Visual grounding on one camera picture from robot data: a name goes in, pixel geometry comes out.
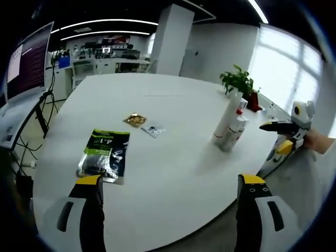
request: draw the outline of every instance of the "black and green package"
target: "black and green package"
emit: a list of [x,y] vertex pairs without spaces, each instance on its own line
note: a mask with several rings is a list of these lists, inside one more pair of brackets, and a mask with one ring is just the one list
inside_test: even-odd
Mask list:
[[122,184],[129,138],[129,132],[94,129],[79,162],[77,176],[102,174],[103,181]]

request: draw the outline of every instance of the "ceiling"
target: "ceiling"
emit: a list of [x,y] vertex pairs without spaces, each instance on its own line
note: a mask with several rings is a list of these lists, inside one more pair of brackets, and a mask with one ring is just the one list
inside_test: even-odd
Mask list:
[[[24,20],[24,24],[26,25],[18,27],[17,31],[22,31],[23,34],[28,35],[32,30],[53,20],[55,21],[54,30],[79,22],[108,18],[138,19],[158,23],[161,11],[172,3],[194,11],[194,21],[212,18],[208,13],[188,2],[192,2],[216,16],[216,19],[199,22],[199,24],[220,22],[258,26],[261,22],[258,14],[247,0],[142,0],[134,2],[107,0],[45,0],[41,2],[40,0],[32,0],[29,1],[29,4],[23,6],[19,19]],[[265,13],[270,25],[291,32],[319,49],[314,32],[300,11],[298,4],[296,4],[298,1],[256,0],[256,2]],[[329,39],[335,45],[336,36],[335,34],[331,34],[333,32],[333,23],[331,20],[328,20],[325,13],[326,6],[331,4],[327,0],[304,0],[303,2],[312,11],[325,32],[329,33]],[[103,30],[129,30],[151,34],[156,30],[156,26],[149,24],[99,22],[56,32],[52,34],[50,44],[57,46],[60,43],[60,39],[76,35],[78,33],[75,33],[74,30],[84,27],[90,27],[94,32]]]

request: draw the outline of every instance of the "green plant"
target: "green plant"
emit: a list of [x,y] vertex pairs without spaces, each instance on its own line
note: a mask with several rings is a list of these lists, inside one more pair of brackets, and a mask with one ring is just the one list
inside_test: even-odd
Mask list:
[[237,88],[239,92],[243,93],[244,97],[248,97],[254,92],[253,80],[248,78],[248,72],[242,71],[242,69],[237,65],[233,66],[237,69],[237,72],[225,72],[219,77],[222,80],[222,85],[225,87],[225,94],[231,92],[233,88]]

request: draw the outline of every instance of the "round table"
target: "round table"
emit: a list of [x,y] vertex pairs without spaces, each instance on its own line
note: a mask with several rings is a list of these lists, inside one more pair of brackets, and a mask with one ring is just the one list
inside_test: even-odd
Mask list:
[[[144,73],[87,77],[44,140],[34,180],[38,229],[44,212],[74,187],[88,139],[100,129],[131,133],[124,184],[103,185],[107,251],[148,251],[198,230],[236,199],[238,174],[256,174],[277,138],[258,129],[267,121],[262,113],[245,110],[245,132],[230,153],[221,152],[210,140],[227,104],[222,86],[194,79]],[[123,122],[134,112],[166,132],[155,139]]]

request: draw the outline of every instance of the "white pillar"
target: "white pillar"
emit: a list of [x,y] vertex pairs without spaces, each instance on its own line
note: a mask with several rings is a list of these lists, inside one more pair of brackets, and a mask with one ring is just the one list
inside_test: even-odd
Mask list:
[[151,54],[157,74],[179,75],[194,14],[175,4],[162,11]]

